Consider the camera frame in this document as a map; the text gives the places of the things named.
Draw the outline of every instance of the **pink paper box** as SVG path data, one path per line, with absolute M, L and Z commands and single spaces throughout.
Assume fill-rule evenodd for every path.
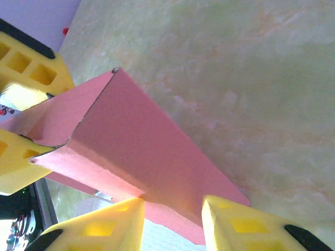
M 58 146 L 32 161 L 113 197 L 146 200 L 146 218 L 204 244 L 204 195 L 249 205 L 167 115 L 119 69 L 0 125 Z

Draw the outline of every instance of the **marble surface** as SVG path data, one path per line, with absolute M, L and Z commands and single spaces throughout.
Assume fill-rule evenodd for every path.
M 335 2 L 82 0 L 78 85 L 122 66 L 254 208 L 335 241 Z

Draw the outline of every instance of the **purple wall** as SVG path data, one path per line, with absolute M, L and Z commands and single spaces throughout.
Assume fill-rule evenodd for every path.
M 59 51 L 80 0 L 0 0 L 0 17 Z

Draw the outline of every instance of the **reflective surface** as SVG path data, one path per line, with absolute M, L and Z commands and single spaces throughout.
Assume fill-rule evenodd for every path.
M 82 0 L 76 84 L 122 66 L 252 206 L 335 232 L 335 2 Z

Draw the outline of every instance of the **green marble countertop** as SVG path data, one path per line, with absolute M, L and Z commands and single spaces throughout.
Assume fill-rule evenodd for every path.
M 335 248 L 335 2 L 82 0 L 76 84 L 122 66 L 257 209 Z

